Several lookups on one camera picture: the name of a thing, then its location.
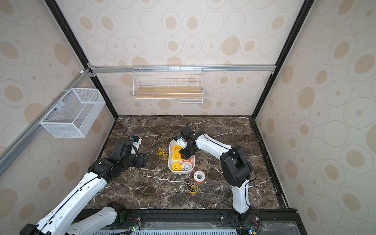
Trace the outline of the orange white tape roll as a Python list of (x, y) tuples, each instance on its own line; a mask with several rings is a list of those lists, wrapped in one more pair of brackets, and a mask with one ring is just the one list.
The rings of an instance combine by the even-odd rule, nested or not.
[(193, 178), (196, 183), (201, 184), (205, 181), (206, 176), (204, 172), (198, 170), (194, 173)]
[(192, 168), (193, 168), (193, 166), (192, 166), (192, 163), (191, 163), (191, 162), (186, 161), (186, 162), (183, 162), (183, 163), (181, 164), (181, 170), (182, 170), (182, 171), (189, 171), (189, 170), (191, 170)]

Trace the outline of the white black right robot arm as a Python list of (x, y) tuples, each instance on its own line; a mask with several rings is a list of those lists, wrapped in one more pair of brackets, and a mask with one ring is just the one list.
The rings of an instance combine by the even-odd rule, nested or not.
[(239, 145), (223, 144), (200, 131), (194, 132), (189, 126), (185, 126), (174, 140), (181, 147), (179, 153), (185, 160), (200, 150), (220, 160), (225, 180), (232, 186), (233, 209), (239, 216), (249, 215), (249, 185), (253, 181), (253, 166), (244, 149)]

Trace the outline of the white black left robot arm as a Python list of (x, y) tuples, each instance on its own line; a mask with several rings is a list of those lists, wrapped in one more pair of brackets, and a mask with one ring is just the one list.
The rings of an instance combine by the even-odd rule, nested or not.
[(99, 158), (89, 168), (77, 186), (37, 224), (26, 224), (21, 235), (92, 235), (114, 222), (125, 221), (126, 208), (113, 202), (95, 214), (74, 223), (85, 206), (113, 178), (130, 167), (143, 168), (146, 154), (139, 152), (142, 140), (116, 142), (108, 158)]

